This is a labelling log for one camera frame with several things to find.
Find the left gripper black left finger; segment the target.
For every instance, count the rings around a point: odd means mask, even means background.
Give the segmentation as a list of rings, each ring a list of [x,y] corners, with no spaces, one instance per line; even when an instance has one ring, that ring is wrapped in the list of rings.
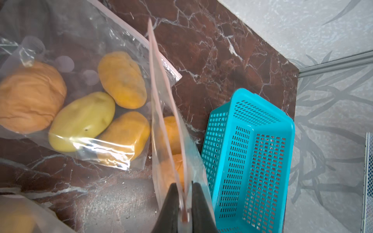
[[[176,183],[172,183],[151,233],[177,233],[178,213],[179,194]]]

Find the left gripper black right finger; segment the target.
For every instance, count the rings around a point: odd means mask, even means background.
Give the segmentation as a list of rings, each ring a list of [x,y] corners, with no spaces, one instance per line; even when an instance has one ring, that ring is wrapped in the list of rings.
[[[199,183],[192,184],[192,232],[218,233],[213,221],[203,189]]]

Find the clear dotted zipper bag back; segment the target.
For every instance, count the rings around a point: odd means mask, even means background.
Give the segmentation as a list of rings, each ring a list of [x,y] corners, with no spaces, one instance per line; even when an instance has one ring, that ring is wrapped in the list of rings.
[[[155,233],[215,233],[216,221],[200,153],[180,115],[148,26],[152,104],[152,175],[159,207]]]

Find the clear dotted zipper bag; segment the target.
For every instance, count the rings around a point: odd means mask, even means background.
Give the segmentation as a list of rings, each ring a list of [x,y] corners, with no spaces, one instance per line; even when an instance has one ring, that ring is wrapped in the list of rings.
[[[75,152],[57,152],[116,169],[141,170],[152,129],[148,40],[99,1],[5,1],[1,7],[1,81],[19,66],[31,67],[35,62],[53,66],[67,86],[60,111],[91,93],[107,93],[98,65],[106,54],[115,51],[128,53],[139,65],[147,90],[146,103],[138,109],[115,103],[112,122],[90,144]],[[56,151],[49,144],[53,121],[46,129],[31,134],[18,134],[1,126],[1,138],[28,138]]]
[[[50,209],[21,195],[1,195],[2,233],[73,233]]]
[[[200,153],[180,115],[148,26],[152,104],[152,175],[159,207],[155,233],[215,233],[216,221]]]

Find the green potato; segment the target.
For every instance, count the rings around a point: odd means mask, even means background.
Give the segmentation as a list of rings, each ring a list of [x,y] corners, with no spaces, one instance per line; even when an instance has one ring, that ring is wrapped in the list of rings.
[[[60,152],[75,152],[90,144],[112,122],[116,104],[104,92],[94,92],[64,107],[49,130],[49,144]]]

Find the clear dotted zipper bag front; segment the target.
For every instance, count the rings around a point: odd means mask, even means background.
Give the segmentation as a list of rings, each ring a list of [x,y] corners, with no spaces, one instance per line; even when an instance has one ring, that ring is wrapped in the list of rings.
[[[50,209],[21,195],[1,195],[2,233],[73,233]]]

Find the yellow orange potato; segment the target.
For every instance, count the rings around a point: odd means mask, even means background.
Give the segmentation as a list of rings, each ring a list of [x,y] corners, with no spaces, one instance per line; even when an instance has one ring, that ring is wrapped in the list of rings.
[[[18,134],[46,129],[62,108],[67,86],[53,66],[19,66],[1,81],[1,126]]]

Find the teal plastic basket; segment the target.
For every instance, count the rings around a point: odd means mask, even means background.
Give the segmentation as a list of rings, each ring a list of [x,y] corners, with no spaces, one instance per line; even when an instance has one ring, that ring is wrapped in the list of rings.
[[[209,116],[201,157],[221,233],[280,233],[294,121],[241,88]]]

